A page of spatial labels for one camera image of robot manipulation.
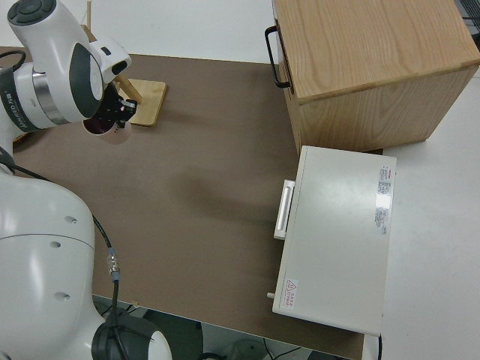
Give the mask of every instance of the sticker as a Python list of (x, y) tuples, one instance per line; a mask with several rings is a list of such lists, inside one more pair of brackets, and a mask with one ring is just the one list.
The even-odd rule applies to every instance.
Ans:
[(386, 235), (389, 231), (393, 175), (393, 169), (388, 166), (382, 167), (382, 169), (380, 169), (378, 187), (376, 189), (375, 225), (378, 231), (383, 235)]
[(299, 287), (298, 280), (286, 279), (283, 286), (283, 302), (282, 306), (284, 308), (293, 309), (295, 306), (295, 297), (297, 289)]
[(21, 131), (31, 133), (39, 130), (23, 112), (22, 105), (20, 105), (20, 98), (17, 94), (17, 88), (15, 87), (14, 70), (12, 67), (3, 67), (0, 69), (0, 98), (11, 121)]

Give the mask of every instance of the wooden drawer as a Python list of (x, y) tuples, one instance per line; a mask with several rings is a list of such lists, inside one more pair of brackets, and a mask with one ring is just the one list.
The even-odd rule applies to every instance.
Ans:
[(273, 4), (298, 153), (425, 140), (480, 64), (452, 0)]

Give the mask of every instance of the warning label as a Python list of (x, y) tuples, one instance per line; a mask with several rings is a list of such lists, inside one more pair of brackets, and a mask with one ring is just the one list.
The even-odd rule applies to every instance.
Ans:
[(376, 189), (375, 225), (383, 235), (389, 231), (393, 171), (388, 166), (380, 169), (378, 188)]
[(299, 282), (297, 280), (286, 279), (283, 286), (283, 302), (282, 305), (284, 308), (293, 309), (295, 306), (295, 297), (297, 289), (299, 287)]

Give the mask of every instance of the wooden stand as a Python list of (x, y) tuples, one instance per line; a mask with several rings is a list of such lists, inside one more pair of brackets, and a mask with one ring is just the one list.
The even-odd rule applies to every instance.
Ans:
[[(142, 102), (136, 108), (136, 114), (130, 119), (132, 125), (154, 126), (160, 113), (167, 85), (165, 82), (130, 79), (129, 83), (142, 94)], [(123, 98), (129, 97), (120, 82), (119, 92)]]
[[(89, 24), (91, 22), (89, 9), (87, 9), (87, 15)], [(97, 40), (90, 31), (89, 26), (82, 25), (82, 28), (90, 42)], [(160, 108), (167, 91), (167, 84), (159, 81), (129, 80), (122, 74), (118, 75), (113, 81), (117, 82), (120, 88), (118, 92), (120, 96), (135, 100), (138, 103), (136, 114), (130, 119), (130, 123), (139, 126), (154, 126), (157, 123)]]

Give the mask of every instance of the wooden base plate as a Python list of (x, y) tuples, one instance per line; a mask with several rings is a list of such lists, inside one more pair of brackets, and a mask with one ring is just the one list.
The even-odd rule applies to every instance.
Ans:
[[(142, 95), (142, 103), (138, 104), (136, 114), (130, 119), (132, 125), (154, 126), (160, 113), (167, 85), (165, 82), (130, 79), (135, 89)], [(128, 96), (119, 90), (123, 98)]]

